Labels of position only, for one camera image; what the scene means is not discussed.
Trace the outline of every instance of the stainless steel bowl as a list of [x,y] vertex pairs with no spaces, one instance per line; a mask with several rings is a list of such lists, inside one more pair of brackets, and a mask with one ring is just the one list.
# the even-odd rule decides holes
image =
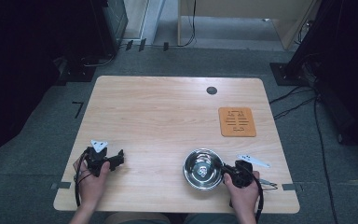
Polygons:
[[213,189],[222,181],[222,159],[210,149],[192,151],[183,164],[183,174],[195,189]]

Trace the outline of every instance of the orange trivet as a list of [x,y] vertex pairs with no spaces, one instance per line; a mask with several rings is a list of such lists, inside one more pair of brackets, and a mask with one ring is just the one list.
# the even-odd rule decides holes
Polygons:
[[225,137],[255,137],[255,122],[248,107],[220,107],[220,130]]

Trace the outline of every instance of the hand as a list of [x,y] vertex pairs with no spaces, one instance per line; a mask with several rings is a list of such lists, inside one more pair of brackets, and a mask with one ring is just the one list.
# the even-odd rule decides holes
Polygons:
[[[79,160],[74,163],[75,171],[77,170],[78,163]],[[81,175],[78,179],[80,181],[79,193],[81,204],[95,210],[106,189],[105,183],[109,174],[109,166],[109,162],[105,162],[101,168],[100,176],[97,177],[87,169],[84,162],[80,164]]]
[[[260,173],[253,171],[254,176],[259,179]],[[240,223],[255,223],[255,203],[258,198],[258,186],[255,181],[246,188],[237,188],[232,184],[229,174],[224,175],[225,185],[231,195],[232,206]]]
[[[77,170],[79,160],[75,161],[74,168]],[[79,194],[81,198],[81,205],[77,208],[71,223],[89,223],[89,220],[98,206],[103,194],[106,190],[106,178],[109,174],[109,161],[103,164],[100,176],[93,175],[82,161],[80,164],[81,175],[78,178]]]

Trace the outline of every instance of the black controller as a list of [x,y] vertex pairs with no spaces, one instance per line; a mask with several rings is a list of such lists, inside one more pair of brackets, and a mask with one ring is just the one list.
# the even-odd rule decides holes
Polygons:
[[232,183],[237,188],[248,187],[252,184],[253,166],[247,161],[235,161],[235,167],[224,164],[222,166],[222,175],[228,173],[231,176]]
[[95,151],[94,147],[87,147],[88,155],[86,156],[87,168],[95,175],[99,176],[101,168],[106,161],[110,162],[110,171],[116,170],[120,164],[124,163],[124,152],[121,149],[118,154],[111,158],[106,158],[107,147],[100,152]]

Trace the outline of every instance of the floor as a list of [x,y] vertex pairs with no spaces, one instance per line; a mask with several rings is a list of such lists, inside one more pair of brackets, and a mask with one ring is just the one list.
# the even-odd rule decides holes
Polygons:
[[[125,0],[125,4],[129,17],[127,29],[136,27],[139,35],[126,33],[124,43],[131,40],[140,43],[145,38],[146,45],[162,47],[168,43],[177,47],[177,0]],[[193,22],[191,17],[182,17],[181,20],[181,42],[184,45],[193,33]],[[191,48],[285,50],[268,19],[196,17],[194,26],[195,39],[188,45]],[[289,50],[295,51],[296,48],[297,44],[294,44]]]

